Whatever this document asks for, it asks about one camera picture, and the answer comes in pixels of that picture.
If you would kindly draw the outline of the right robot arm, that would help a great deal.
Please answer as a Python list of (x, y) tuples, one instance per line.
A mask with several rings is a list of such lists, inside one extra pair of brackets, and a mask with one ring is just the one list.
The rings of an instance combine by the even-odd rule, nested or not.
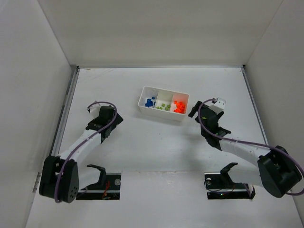
[(201, 136), (211, 147), (231, 153), (256, 167), (258, 173), (247, 171), (242, 175), (245, 183), (259, 185), (276, 198), (304, 193), (290, 192), (302, 180), (304, 170), (283, 147), (233, 137), (231, 131), (219, 126), (219, 119), (224, 114), (225, 100), (212, 98), (209, 102), (212, 103), (210, 106), (206, 101), (198, 101), (188, 116), (193, 118), (197, 114), (195, 121), (200, 124)]

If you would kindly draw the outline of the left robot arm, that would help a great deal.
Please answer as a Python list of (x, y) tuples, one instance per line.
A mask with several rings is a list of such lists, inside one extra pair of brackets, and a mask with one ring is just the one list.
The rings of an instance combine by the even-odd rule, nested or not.
[(44, 160), (39, 194), (53, 199), (55, 203), (71, 203), (80, 190), (90, 187), (103, 189), (105, 197), (111, 187), (112, 181), (104, 167), (89, 164), (84, 171), (80, 171), (80, 165), (122, 123), (123, 118), (110, 102), (94, 102), (87, 110), (93, 119), (82, 135), (63, 153), (50, 155)]

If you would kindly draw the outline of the large blue arch lego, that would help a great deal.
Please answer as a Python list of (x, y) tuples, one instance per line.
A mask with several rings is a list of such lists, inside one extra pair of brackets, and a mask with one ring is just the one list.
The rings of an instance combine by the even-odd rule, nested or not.
[(146, 102), (145, 102), (145, 107), (152, 107), (154, 108), (155, 107), (155, 103), (156, 103), (156, 98), (155, 97), (151, 97), (151, 98), (147, 98), (146, 99)]

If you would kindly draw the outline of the large orange round lego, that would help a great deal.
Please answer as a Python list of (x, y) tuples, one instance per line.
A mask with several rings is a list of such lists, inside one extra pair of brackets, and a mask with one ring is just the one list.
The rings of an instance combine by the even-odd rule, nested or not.
[(176, 109), (179, 113), (183, 113), (186, 105), (183, 102), (176, 103)]

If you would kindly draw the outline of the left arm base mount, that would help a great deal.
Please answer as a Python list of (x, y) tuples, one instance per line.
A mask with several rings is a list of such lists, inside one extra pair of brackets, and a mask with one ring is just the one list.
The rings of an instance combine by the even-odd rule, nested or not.
[(119, 200), (121, 182), (121, 173), (111, 173), (104, 167), (87, 165), (79, 176), (76, 200)]

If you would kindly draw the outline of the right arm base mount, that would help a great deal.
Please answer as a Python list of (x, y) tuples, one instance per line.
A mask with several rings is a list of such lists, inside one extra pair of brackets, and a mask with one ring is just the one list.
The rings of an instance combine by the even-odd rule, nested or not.
[(256, 191), (254, 186), (242, 182), (233, 182), (229, 171), (238, 165), (231, 162), (219, 172), (205, 172), (204, 186), (209, 200), (252, 200)]

